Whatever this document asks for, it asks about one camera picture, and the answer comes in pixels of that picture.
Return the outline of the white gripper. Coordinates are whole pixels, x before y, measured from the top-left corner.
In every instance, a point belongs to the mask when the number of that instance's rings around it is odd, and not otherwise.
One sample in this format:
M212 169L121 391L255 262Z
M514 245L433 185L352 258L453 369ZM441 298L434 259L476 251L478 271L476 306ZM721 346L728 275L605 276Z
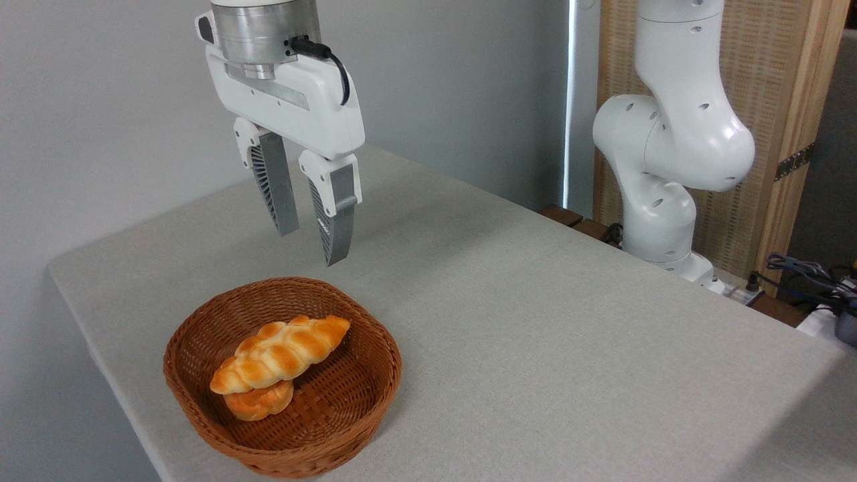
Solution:
M292 44L321 43L318 12L208 10L197 16L196 30L218 98L241 116L233 126L241 161L279 235L299 229L284 137L308 149L298 162L309 180L327 266L345 259L362 202L352 153L364 144L365 130L345 68Z

